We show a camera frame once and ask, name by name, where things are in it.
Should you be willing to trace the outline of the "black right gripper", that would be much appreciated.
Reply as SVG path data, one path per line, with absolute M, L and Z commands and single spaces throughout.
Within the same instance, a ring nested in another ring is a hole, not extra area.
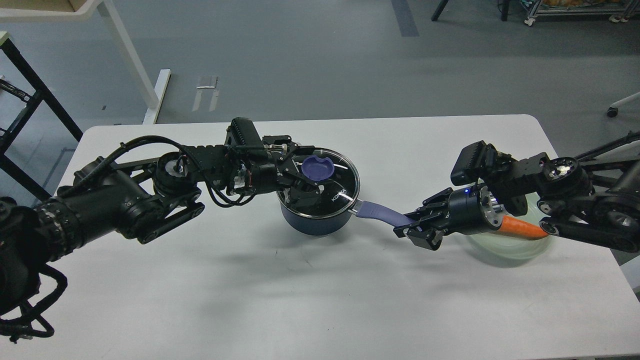
M 444 215 L 442 229 L 433 220 L 420 220 Z M 470 236 L 499 230 L 502 226 L 502 205 L 487 186 L 455 190 L 448 187 L 426 198 L 421 207 L 409 212 L 407 217 L 416 222 L 394 227 L 394 234 L 398 238 L 407 237 L 419 248 L 437 251 L 445 233 Z

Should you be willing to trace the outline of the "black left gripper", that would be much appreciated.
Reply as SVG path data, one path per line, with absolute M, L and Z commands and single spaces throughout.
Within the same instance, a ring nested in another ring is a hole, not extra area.
M 243 173 L 238 174 L 238 193 L 256 196 L 282 191 L 287 208 L 313 207 L 323 192 L 326 180 L 299 175 L 296 165 L 313 155 L 313 145 L 296 144 L 290 135 L 257 136 L 238 145 Z

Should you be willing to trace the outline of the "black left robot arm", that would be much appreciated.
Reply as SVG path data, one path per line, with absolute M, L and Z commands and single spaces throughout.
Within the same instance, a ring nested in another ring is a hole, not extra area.
M 313 204 L 333 170 L 304 170 L 314 147 L 288 136 L 224 145 L 181 145 L 163 136 L 122 143 L 76 171 L 74 183 L 33 208 L 1 198 L 1 334 L 49 338 L 42 317 L 68 282 L 50 263 L 111 232 L 147 244 L 199 216 L 203 183 L 221 208 L 242 207 L 254 196 L 290 190 Z

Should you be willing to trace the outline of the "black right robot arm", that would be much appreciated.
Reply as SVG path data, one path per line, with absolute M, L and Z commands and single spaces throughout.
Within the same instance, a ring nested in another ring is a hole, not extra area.
M 577 157 L 545 152 L 515 159 L 491 143 L 464 147 L 448 187 L 395 225 L 397 237 L 436 251 L 446 235 L 553 235 L 627 253 L 639 251 L 639 157 L 600 155 L 638 141 L 629 132 Z

